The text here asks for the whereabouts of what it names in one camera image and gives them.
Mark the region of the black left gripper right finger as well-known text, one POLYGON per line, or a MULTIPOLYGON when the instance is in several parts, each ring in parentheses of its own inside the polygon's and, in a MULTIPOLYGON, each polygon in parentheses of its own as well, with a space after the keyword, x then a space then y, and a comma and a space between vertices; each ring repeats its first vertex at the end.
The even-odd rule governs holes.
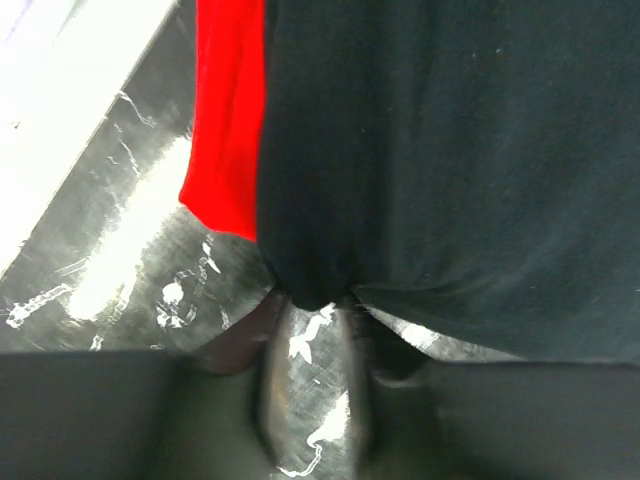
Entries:
POLYGON ((360 479, 635 479, 639 369, 445 362, 338 305, 360 479))

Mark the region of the black t shirt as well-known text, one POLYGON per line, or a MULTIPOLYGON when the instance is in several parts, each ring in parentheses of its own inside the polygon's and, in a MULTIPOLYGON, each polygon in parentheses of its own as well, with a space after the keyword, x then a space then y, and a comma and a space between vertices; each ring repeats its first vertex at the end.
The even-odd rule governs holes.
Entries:
POLYGON ((530 359, 639 356, 635 1, 270 1, 257 244, 530 359))

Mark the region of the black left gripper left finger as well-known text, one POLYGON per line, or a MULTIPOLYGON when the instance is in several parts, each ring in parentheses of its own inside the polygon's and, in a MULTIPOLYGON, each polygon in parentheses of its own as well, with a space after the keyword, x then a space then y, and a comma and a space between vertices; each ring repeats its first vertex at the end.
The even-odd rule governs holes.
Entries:
POLYGON ((267 479, 267 351, 287 307, 268 294, 197 351, 5 353, 5 479, 267 479))

